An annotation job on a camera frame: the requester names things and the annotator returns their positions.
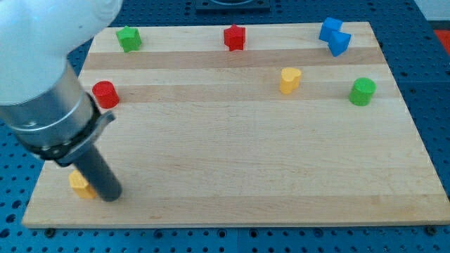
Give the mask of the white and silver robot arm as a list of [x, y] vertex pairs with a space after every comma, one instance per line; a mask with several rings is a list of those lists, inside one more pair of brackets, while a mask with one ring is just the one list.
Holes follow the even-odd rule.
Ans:
[[1, 2], [1, 119], [38, 158], [76, 166], [106, 202], [122, 187], [95, 142], [115, 117], [82, 88], [68, 54], [121, 7], [121, 0]]

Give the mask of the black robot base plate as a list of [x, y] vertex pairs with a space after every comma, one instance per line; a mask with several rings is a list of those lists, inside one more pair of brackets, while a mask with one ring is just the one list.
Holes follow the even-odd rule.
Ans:
[[197, 13], [212, 11], [269, 11], [271, 0], [194, 0]]

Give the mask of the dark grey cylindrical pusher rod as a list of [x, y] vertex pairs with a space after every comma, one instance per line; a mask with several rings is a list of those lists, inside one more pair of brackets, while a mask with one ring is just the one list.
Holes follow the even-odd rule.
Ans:
[[119, 180], [96, 146], [91, 145], [73, 164], [103, 201], [116, 201], [122, 194]]

